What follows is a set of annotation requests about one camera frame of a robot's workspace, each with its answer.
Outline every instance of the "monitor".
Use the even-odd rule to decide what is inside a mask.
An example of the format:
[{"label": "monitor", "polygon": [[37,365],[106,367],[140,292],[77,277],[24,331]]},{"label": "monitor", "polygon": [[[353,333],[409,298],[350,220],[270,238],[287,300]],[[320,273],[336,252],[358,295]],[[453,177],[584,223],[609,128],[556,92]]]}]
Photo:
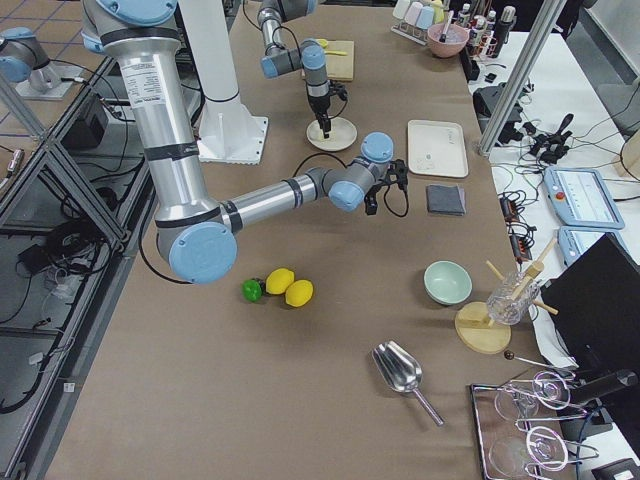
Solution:
[{"label": "monitor", "polygon": [[[603,235],[543,288],[542,298],[558,309],[552,319],[578,362],[579,379],[623,369],[640,374],[640,267],[613,235]],[[601,400],[640,455],[640,385]]]}]

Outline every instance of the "light green bowl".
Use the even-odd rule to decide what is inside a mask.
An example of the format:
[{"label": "light green bowl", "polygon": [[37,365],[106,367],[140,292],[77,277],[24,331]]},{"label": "light green bowl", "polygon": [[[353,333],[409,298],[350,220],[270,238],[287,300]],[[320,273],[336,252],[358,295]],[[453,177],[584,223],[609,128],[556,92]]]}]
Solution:
[{"label": "light green bowl", "polygon": [[442,260],[424,272],[424,287],[431,298],[442,305],[455,305],[471,294],[471,277],[457,263]]}]

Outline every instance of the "pink bowl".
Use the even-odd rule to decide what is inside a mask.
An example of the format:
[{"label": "pink bowl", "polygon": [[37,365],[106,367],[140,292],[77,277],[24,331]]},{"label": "pink bowl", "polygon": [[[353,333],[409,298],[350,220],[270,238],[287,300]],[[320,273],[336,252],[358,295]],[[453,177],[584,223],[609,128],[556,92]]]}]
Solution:
[{"label": "pink bowl", "polygon": [[[449,58],[458,54],[469,41],[469,30],[462,28],[460,25],[449,25],[446,43],[440,42],[440,34],[444,28],[444,23],[436,23],[427,29],[427,45],[431,53],[436,57]],[[452,37],[458,38],[459,41],[452,42]]]}]

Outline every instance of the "metal scoop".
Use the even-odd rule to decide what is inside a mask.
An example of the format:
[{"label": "metal scoop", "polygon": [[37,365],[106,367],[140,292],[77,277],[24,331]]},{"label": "metal scoop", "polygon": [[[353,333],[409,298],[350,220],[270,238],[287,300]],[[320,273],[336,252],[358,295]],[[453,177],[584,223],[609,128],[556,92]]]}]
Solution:
[{"label": "metal scoop", "polygon": [[436,425],[439,427],[444,425],[442,417],[418,390],[422,380],[422,368],[415,358],[393,340],[378,345],[371,355],[382,377],[392,390],[398,393],[413,393]]}]

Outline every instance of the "green lime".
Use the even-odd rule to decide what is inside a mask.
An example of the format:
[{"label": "green lime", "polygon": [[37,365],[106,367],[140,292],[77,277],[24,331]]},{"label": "green lime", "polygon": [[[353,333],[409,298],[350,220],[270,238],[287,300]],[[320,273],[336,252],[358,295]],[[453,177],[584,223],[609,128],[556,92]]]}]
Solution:
[{"label": "green lime", "polygon": [[242,282],[242,295],[250,302],[257,302],[262,297],[262,285],[255,278],[245,280]]}]

